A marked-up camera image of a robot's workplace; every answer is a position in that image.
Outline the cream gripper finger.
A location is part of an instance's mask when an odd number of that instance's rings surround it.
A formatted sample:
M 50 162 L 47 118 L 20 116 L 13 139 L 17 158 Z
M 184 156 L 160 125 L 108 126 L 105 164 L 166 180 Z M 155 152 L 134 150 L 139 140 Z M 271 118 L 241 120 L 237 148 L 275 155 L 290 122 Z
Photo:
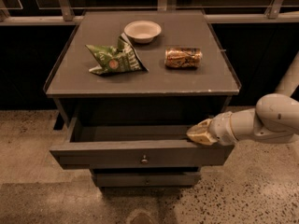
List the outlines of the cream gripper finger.
M 217 142 L 217 139 L 208 131 L 212 119 L 205 119 L 193 125 L 187 132 L 187 136 L 195 143 L 210 146 Z

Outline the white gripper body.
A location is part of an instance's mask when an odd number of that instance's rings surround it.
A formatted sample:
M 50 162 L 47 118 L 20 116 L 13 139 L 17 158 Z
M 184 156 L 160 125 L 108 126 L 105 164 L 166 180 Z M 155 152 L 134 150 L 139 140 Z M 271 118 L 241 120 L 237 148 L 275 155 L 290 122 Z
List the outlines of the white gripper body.
M 220 113 L 211 120 L 208 128 L 212 137 L 224 146 L 234 145 L 237 142 L 231 125 L 232 115 L 231 111 Z

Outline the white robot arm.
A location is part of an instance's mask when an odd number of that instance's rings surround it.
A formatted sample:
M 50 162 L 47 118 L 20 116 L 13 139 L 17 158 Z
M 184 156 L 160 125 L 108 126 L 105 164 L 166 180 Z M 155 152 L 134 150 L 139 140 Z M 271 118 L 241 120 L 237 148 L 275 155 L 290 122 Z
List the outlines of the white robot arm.
M 232 145 L 241 140 L 289 143 L 299 136 L 299 102 L 292 98 L 299 85 L 299 52 L 274 93 L 260 98 L 254 108 L 220 113 L 192 126 L 187 136 L 196 143 Z

